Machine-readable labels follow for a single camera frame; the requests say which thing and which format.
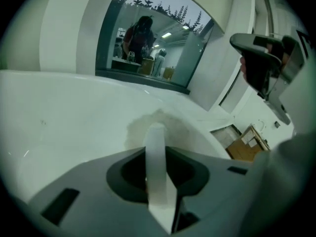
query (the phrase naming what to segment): fluorescent light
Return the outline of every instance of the fluorescent light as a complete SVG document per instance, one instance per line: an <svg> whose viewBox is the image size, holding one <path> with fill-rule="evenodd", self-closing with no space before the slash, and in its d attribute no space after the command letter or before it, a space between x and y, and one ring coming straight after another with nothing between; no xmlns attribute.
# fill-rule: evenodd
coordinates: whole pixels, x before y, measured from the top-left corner
<svg viewBox="0 0 316 237"><path fill-rule="evenodd" d="M166 37L168 37L168 36L170 36L171 35L171 33L166 33L165 35L162 35L161 37L162 38L166 38Z"/></svg>

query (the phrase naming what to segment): brown stain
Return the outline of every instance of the brown stain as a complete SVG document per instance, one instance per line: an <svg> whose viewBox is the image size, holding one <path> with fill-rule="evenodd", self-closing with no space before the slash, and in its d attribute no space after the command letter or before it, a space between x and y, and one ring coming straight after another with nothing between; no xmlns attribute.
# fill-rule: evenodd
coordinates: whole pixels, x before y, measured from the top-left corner
<svg viewBox="0 0 316 237"><path fill-rule="evenodd" d="M189 124L181 118L165 113L162 109L143 115L127 126L125 148L133 149L144 146L146 133L153 123L161 123L166 127L165 143L167 146L189 148Z"/></svg>

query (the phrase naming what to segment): person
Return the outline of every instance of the person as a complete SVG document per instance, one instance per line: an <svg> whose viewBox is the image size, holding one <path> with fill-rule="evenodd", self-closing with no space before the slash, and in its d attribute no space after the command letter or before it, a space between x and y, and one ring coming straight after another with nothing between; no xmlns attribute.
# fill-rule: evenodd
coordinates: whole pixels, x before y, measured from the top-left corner
<svg viewBox="0 0 316 237"><path fill-rule="evenodd" d="M155 63L152 76L158 77L160 75L160 70L162 68L164 57L166 56L167 52L165 50L160 50L158 54L155 56Z"/></svg>
<svg viewBox="0 0 316 237"><path fill-rule="evenodd" d="M123 39L123 59L127 59L130 51L135 53L135 62L141 64L148 50L152 50L154 34L151 30L153 20L151 16L142 16L138 22L130 27Z"/></svg>

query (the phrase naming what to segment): window glass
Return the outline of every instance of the window glass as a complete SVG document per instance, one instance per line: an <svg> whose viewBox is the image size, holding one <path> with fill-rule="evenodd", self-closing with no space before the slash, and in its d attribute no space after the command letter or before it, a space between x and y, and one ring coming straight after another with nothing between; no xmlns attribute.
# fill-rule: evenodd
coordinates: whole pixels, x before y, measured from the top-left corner
<svg viewBox="0 0 316 237"><path fill-rule="evenodd" d="M100 32L96 70L187 87L213 25L192 0L112 0Z"/></svg>

